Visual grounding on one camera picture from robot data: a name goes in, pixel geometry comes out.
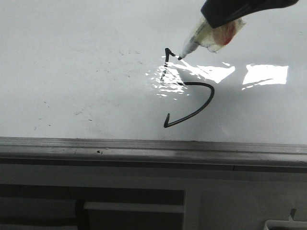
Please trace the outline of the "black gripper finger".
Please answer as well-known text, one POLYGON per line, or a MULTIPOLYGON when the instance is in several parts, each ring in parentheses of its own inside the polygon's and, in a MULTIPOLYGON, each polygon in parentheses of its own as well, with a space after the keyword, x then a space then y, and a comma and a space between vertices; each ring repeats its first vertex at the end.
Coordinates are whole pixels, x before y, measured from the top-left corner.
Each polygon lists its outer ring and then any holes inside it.
POLYGON ((255 12, 286 8, 296 3, 297 0, 207 0, 201 13, 211 28, 217 28, 255 12))

